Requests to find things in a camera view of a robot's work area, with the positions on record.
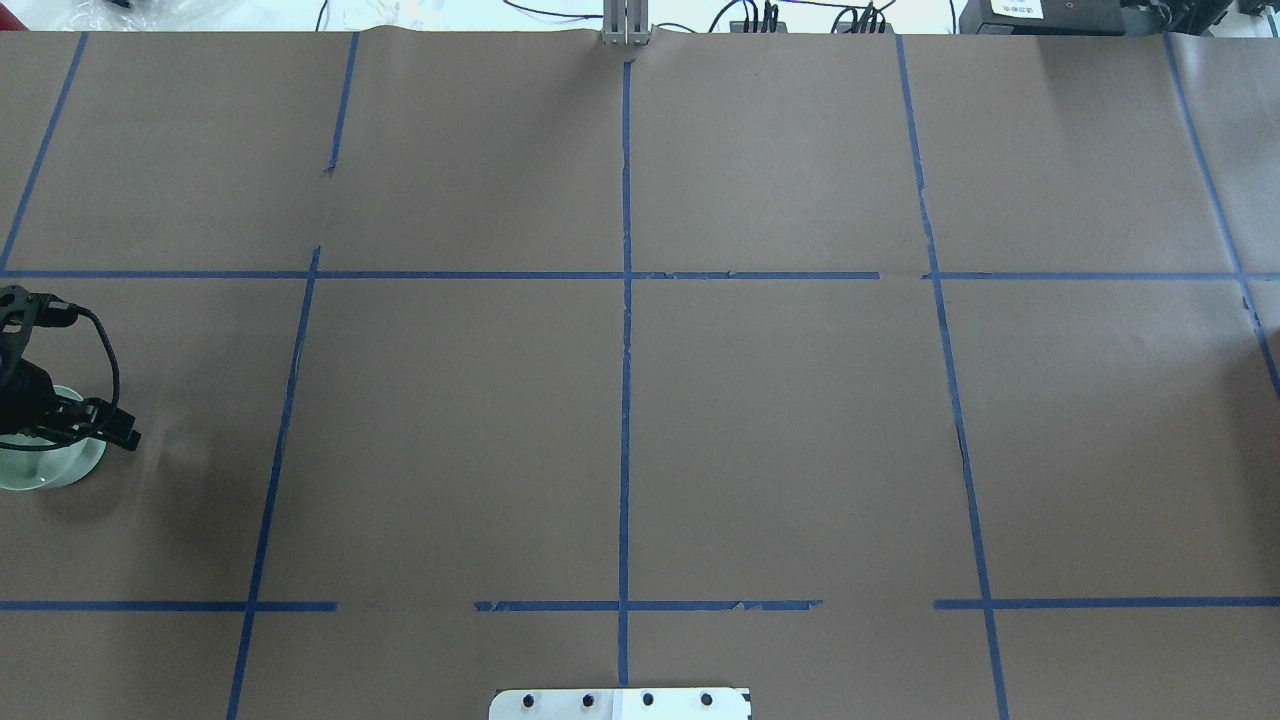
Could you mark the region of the mint green bowl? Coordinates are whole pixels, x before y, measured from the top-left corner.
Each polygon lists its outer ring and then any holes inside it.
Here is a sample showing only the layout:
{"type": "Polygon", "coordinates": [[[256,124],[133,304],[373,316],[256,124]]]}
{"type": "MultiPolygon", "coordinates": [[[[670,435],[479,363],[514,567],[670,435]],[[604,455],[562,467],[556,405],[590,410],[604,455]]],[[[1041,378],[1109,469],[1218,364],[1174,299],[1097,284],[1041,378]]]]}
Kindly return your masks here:
{"type": "MultiPolygon", "coordinates": [[[[82,401],[84,397],[65,386],[54,386],[60,398],[82,401]]],[[[19,395],[15,391],[3,391],[3,429],[17,421],[20,409],[19,395]]],[[[3,433],[3,443],[42,447],[51,441],[18,433],[3,433]]],[[[54,451],[26,452],[3,448],[1,488],[6,491],[52,489],[70,486],[84,479],[101,461],[108,445],[102,439],[82,439],[81,442],[54,451]]]]}

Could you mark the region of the black computer box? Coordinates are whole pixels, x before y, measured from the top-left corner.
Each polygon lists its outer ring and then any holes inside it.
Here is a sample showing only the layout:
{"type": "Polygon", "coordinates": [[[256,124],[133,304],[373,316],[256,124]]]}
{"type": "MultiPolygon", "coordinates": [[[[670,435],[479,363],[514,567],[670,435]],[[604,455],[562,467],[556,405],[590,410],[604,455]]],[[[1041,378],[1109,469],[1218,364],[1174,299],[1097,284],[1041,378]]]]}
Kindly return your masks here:
{"type": "Polygon", "coordinates": [[[1124,36],[1120,1],[968,1],[960,35],[1124,36]]]}

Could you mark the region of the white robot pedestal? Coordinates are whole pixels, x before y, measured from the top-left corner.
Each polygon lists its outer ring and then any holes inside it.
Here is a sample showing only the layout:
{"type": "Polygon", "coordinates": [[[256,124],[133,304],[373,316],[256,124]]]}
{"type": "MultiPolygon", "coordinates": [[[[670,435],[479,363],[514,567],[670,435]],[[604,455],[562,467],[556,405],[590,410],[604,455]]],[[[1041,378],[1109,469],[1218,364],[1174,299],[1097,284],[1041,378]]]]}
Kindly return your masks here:
{"type": "Polygon", "coordinates": [[[732,687],[508,689],[489,719],[751,719],[750,691],[732,687]]]}

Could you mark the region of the aluminium frame post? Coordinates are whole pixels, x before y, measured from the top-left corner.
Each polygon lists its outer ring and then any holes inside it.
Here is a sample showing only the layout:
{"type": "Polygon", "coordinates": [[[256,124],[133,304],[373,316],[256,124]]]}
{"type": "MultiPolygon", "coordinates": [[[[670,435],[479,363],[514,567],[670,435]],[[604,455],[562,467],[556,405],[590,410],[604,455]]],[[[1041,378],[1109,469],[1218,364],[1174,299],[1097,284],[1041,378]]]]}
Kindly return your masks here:
{"type": "Polygon", "coordinates": [[[648,45],[653,35],[648,0],[605,0],[602,3],[602,42],[609,46],[648,45]]]}

